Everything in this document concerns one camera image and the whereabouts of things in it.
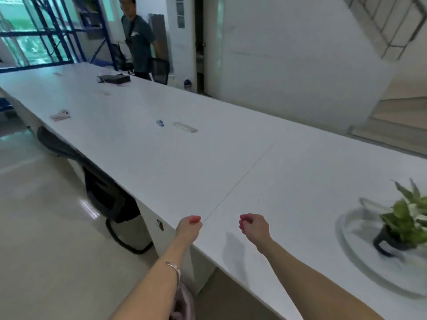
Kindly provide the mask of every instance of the pink bag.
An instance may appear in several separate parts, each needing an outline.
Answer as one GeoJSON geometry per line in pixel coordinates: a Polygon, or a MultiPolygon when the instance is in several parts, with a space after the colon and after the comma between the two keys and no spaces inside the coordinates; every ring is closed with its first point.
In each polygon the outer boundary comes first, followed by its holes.
{"type": "Polygon", "coordinates": [[[193,296],[182,283],[176,289],[169,319],[195,320],[193,296]]]}

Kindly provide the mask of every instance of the hand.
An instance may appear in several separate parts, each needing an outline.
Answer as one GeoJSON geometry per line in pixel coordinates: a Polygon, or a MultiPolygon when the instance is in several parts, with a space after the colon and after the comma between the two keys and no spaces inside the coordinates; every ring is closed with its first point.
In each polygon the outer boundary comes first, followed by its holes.
{"type": "Polygon", "coordinates": [[[241,215],[239,228],[249,241],[257,247],[260,253],[262,253],[264,247],[272,240],[269,224],[262,215],[252,213],[241,215]]]}
{"type": "Polygon", "coordinates": [[[199,236],[203,223],[198,215],[190,215],[179,221],[175,238],[186,246],[190,246],[199,236]]]}

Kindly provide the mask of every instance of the table surface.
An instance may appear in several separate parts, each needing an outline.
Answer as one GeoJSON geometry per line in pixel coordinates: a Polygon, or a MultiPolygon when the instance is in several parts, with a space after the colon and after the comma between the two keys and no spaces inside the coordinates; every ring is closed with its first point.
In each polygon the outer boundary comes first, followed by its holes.
{"type": "Polygon", "coordinates": [[[390,179],[413,177],[427,191],[425,160],[134,77],[124,86],[98,84],[108,72],[73,64],[6,73],[0,88],[171,226],[201,215],[196,247],[287,320],[301,316],[238,229],[242,213],[264,214],[285,249],[386,320],[425,317],[425,299],[368,279],[334,232],[359,197],[391,205],[399,195],[390,179]],[[72,118],[49,119],[60,109],[72,118]]]}
{"type": "Polygon", "coordinates": [[[359,197],[391,206],[400,194],[390,179],[409,186],[412,177],[421,192],[427,192],[427,161],[285,123],[290,128],[286,136],[204,222],[195,246],[277,314],[302,319],[267,259],[238,228],[240,214],[262,214],[275,241],[384,319],[425,318],[426,299],[383,288],[349,261],[337,240],[335,223],[340,215],[360,207],[359,197]]]}
{"type": "Polygon", "coordinates": [[[123,86],[97,83],[107,73],[88,63],[49,67],[1,74],[0,87],[174,228],[187,215],[204,220],[286,128],[134,76],[123,86]],[[60,109],[71,118],[52,121],[60,109]]]}

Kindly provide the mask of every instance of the teal t-shirt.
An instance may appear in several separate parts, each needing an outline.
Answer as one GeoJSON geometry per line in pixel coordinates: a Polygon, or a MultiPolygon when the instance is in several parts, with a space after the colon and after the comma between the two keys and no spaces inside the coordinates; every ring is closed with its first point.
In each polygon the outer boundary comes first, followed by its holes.
{"type": "MultiPolygon", "coordinates": [[[[135,26],[130,36],[132,40],[131,54],[136,72],[147,72],[147,61],[151,57],[150,44],[155,40],[149,24],[140,16],[135,17],[135,26]]],[[[129,37],[131,22],[127,17],[123,17],[123,30],[126,38],[129,37]]]]}

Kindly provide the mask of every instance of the black plant pot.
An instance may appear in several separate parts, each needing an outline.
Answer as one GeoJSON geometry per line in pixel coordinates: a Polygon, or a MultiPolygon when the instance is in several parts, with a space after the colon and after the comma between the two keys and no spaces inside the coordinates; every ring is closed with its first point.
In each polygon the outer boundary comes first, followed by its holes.
{"type": "Polygon", "coordinates": [[[409,250],[417,247],[416,244],[402,243],[400,241],[399,236],[392,233],[390,227],[386,224],[383,226],[380,233],[374,238],[372,243],[374,244],[375,249],[379,253],[387,257],[394,257],[393,254],[381,248],[380,243],[382,242],[387,242],[393,248],[396,248],[401,251],[405,251],[405,250],[409,250]]]}

